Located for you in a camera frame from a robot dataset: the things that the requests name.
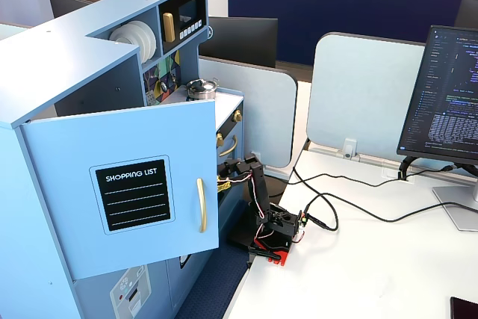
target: chalkboard label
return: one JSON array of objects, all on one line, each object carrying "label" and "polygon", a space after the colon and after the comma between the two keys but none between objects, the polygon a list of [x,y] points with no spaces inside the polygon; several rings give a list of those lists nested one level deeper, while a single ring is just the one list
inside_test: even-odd
[{"label": "chalkboard label", "polygon": [[110,232],[171,219],[163,159],[95,170]]}]

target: robotic arm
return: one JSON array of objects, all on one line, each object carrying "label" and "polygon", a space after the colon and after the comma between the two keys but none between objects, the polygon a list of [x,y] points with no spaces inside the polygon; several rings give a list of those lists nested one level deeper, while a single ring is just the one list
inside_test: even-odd
[{"label": "robotic arm", "polygon": [[256,216],[256,233],[249,246],[249,254],[269,258],[284,265],[293,238],[299,231],[302,211],[298,215],[270,203],[264,177],[264,167],[254,156],[242,160],[226,161],[218,166],[218,190],[247,182],[252,198],[251,209]]}]

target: gold knob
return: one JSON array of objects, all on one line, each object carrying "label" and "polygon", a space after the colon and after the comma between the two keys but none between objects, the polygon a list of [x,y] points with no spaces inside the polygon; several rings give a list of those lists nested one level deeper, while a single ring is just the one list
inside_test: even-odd
[{"label": "gold knob", "polygon": [[222,134],[217,134],[216,135],[216,146],[221,147],[224,146],[224,139]]},{"label": "gold knob", "polygon": [[233,120],[235,123],[242,121],[242,114],[240,113],[240,110],[236,110],[236,112],[234,112]]}]

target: dark blue wall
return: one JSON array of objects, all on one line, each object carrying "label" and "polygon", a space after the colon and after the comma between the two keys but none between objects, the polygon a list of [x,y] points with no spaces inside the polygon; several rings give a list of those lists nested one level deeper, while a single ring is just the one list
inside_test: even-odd
[{"label": "dark blue wall", "polygon": [[279,18],[277,58],[312,64],[324,34],[425,42],[430,25],[452,25],[461,0],[229,0],[229,16]]}]

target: desk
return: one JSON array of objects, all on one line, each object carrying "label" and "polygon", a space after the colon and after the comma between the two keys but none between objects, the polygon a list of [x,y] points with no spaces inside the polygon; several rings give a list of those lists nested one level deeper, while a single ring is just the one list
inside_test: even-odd
[{"label": "desk", "polygon": [[[303,178],[330,173],[370,183],[384,180],[381,167],[307,151],[297,170]],[[424,176],[415,177],[414,184],[381,188],[323,177],[310,183],[387,218],[436,204],[431,187],[452,185]],[[313,196],[304,185],[289,185],[281,205],[297,213]],[[443,209],[388,224],[331,201],[339,233],[309,223],[284,267],[257,257],[229,319],[449,319],[451,296],[478,303],[478,234],[457,231]],[[323,201],[310,212],[333,225]]]}]

